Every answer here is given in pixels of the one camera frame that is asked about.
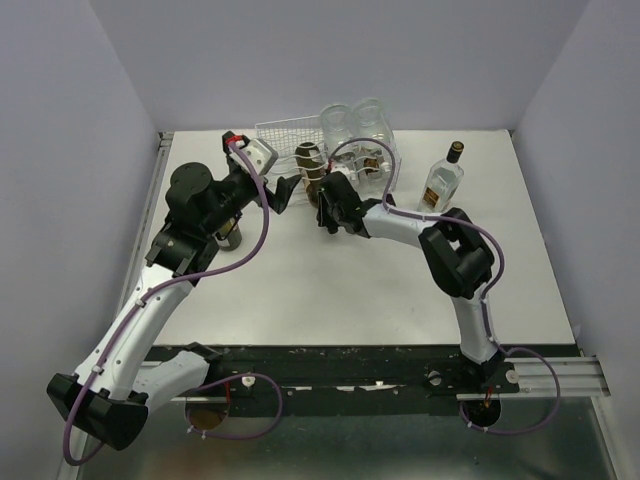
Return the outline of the dark wine bottle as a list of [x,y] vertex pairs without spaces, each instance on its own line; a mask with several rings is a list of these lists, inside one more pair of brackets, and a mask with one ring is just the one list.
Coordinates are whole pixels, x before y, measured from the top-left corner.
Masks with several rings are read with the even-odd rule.
[[297,146],[294,157],[300,170],[307,199],[314,208],[317,208],[318,182],[325,175],[325,161],[320,149],[316,143],[306,141]]

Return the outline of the green wine bottle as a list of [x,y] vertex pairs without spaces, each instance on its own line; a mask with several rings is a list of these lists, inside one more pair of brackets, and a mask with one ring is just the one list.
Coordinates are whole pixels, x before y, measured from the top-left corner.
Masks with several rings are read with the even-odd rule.
[[237,249],[242,242],[242,233],[239,227],[239,220],[233,218],[225,223],[216,233],[219,247],[224,251]]

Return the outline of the clear flask bottle black cap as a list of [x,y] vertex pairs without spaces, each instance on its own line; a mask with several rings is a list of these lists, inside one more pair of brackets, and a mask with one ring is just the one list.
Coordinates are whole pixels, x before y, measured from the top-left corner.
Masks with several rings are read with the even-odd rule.
[[459,165],[463,151],[464,144],[454,141],[447,155],[431,167],[417,205],[419,212],[444,212],[449,207],[464,177]]

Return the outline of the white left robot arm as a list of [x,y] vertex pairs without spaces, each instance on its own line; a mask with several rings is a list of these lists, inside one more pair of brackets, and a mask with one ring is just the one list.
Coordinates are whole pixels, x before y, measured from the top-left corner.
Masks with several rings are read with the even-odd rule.
[[264,140],[231,131],[222,137],[228,174],[221,180],[198,162],[179,166],[165,195],[168,213],[151,242],[129,298],[107,333],[71,374],[57,373],[46,392],[65,421],[63,453],[78,464],[70,437],[78,429],[114,450],[127,448],[148,417],[174,397],[214,393],[222,380],[213,351],[192,344],[173,359],[145,370],[142,364],[159,333],[198,282],[231,272],[254,256],[217,270],[217,233],[240,219],[250,203],[263,214],[282,213],[300,178],[279,178],[270,190],[266,175],[278,158]]

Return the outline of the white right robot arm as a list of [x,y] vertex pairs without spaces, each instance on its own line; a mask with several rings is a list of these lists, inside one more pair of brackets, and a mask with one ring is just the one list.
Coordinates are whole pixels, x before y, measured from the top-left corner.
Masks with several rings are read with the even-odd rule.
[[402,210],[387,198],[363,200],[342,173],[326,175],[318,187],[318,225],[335,234],[343,228],[367,239],[380,238],[420,249],[436,286],[453,303],[463,356],[460,379],[480,392],[496,380],[504,354],[490,332],[488,288],[494,254],[484,231],[466,213]]

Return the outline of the clear square bottle brown label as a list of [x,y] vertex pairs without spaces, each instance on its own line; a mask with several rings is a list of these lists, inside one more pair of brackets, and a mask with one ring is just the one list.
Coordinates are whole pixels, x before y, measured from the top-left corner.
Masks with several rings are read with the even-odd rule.
[[380,176],[381,170],[379,159],[374,156],[364,157],[362,162],[362,172],[368,176]]

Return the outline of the clear tall bottle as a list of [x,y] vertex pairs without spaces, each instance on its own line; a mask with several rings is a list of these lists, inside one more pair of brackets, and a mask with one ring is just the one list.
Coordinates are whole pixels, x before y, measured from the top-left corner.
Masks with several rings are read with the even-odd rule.
[[363,194],[367,190],[368,181],[366,175],[364,171],[356,165],[355,161],[335,160],[331,164],[331,172],[343,174],[357,193]]

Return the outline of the round clear bottle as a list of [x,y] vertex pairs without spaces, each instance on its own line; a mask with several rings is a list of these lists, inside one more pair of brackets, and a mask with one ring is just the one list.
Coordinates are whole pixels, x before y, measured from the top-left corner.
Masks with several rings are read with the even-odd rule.
[[[374,98],[361,100],[353,107],[353,116],[362,138],[377,139],[388,147],[393,146],[394,134],[379,100]],[[377,144],[362,143],[356,148],[356,151],[362,154],[367,161],[373,161],[375,166],[386,161],[383,149]]]
[[332,154],[356,136],[352,111],[346,104],[326,106],[319,116],[326,152]]

